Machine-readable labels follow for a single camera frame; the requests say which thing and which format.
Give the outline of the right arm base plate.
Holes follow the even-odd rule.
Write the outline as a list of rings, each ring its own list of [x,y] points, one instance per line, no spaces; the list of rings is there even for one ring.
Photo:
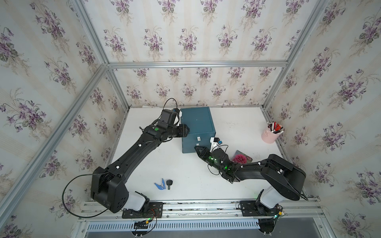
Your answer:
[[[283,212],[283,207],[277,204],[274,208],[268,208],[257,200],[243,200],[238,203],[244,217],[278,217]]]

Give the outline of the teal drawer cabinet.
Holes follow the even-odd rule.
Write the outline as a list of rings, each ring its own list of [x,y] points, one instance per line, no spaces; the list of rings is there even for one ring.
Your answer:
[[[209,107],[183,108],[180,111],[181,124],[189,127],[189,133],[216,132]]]

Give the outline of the pink hollyhock seed bag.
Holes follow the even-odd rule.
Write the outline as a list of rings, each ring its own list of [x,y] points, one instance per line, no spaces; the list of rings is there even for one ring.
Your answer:
[[[239,164],[247,164],[247,163],[251,163],[253,159],[250,156],[246,155],[245,153],[237,150],[233,156],[232,161]]]

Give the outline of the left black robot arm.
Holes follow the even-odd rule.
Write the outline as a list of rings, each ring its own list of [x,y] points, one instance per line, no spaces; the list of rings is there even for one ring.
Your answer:
[[[162,143],[188,135],[190,129],[175,121],[179,119],[178,108],[162,110],[160,117],[142,129],[136,143],[119,159],[93,172],[90,197],[112,213],[123,209],[130,196],[126,182],[143,159]]]

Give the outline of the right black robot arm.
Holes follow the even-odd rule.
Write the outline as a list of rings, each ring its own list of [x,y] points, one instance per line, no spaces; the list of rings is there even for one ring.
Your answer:
[[[263,207],[273,209],[285,199],[307,199],[302,196],[306,173],[276,154],[270,154],[262,161],[242,164],[229,160],[221,148],[210,151],[207,147],[195,146],[194,149],[200,159],[216,168],[222,178],[230,183],[247,179],[267,181],[270,187],[264,189],[258,198]]]

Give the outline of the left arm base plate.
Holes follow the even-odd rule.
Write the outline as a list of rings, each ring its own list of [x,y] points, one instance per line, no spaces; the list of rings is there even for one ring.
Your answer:
[[[163,202],[149,202],[141,210],[123,209],[123,219],[133,218],[161,218],[163,214]]]

